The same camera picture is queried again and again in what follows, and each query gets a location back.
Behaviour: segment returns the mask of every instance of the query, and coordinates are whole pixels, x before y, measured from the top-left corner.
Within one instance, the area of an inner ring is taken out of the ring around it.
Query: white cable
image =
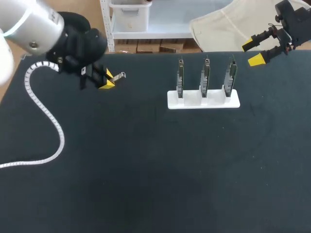
[[[64,148],[65,136],[64,136],[64,132],[62,130],[62,127],[57,122],[55,117],[50,113],[50,111],[41,103],[41,101],[37,98],[37,96],[34,94],[34,92],[32,91],[32,89],[30,87],[30,76],[33,73],[33,71],[36,70],[39,67],[49,67],[49,68],[51,68],[51,69],[53,69],[53,70],[55,70],[57,72],[59,70],[59,67],[58,67],[57,64],[54,64],[54,63],[51,63],[51,62],[37,62],[37,63],[33,64],[27,70],[27,72],[25,74],[25,79],[24,79],[25,88],[26,88],[26,91],[27,91],[28,95],[36,103],[36,105],[38,105],[38,107],[44,112],[44,114],[51,120],[51,122],[55,126],[55,128],[56,128],[56,130],[58,132],[58,135],[59,135],[59,140],[60,140],[59,148],[55,152],[55,154],[53,154],[51,157],[49,157],[47,159],[36,160],[36,161],[18,161],[18,162],[11,162],[11,163],[6,163],[6,164],[1,164],[0,165],[0,169],[1,168],[6,168],[6,167],[10,167],[10,166],[27,166],[27,165],[46,164],[46,163],[56,159],[60,155],[60,153],[62,152],[62,150]]]

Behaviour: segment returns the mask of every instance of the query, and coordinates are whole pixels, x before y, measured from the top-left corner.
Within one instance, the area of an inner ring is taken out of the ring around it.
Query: black table
[[[241,107],[169,110],[180,55],[108,55],[127,79],[80,91],[48,68],[32,87],[66,144],[42,166],[0,170],[3,233],[311,232],[311,52],[249,67],[235,53]],[[183,55],[197,88],[206,54]],[[230,53],[209,53],[220,88]],[[58,134],[23,86],[23,61],[0,106],[0,163],[42,159]]]

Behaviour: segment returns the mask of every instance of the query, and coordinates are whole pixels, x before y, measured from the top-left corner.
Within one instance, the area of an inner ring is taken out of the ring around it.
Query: white rack
[[[192,38],[189,23],[228,5],[232,0],[153,0],[146,32],[120,32],[114,16],[110,21],[109,0],[100,0],[109,51],[114,39]]]

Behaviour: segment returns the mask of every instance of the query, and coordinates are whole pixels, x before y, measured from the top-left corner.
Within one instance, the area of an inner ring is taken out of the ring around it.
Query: metal bracket
[[[183,59],[180,59],[178,62],[177,93],[178,93],[178,98],[182,99],[183,94],[184,94],[184,60]]]
[[[224,81],[224,89],[225,89],[225,96],[231,97],[233,84],[235,81],[235,77],[237,75],[238,66],[234,59],[234,56],[230,59],[230,64],[225,74],[225,81]]]
[[[209,58],[206,58],[204,60],[204,66],[201,72],[201,82],[200,82],[201,95],[203,98],[207,97],[209,74],[210,74],[210,61]]]

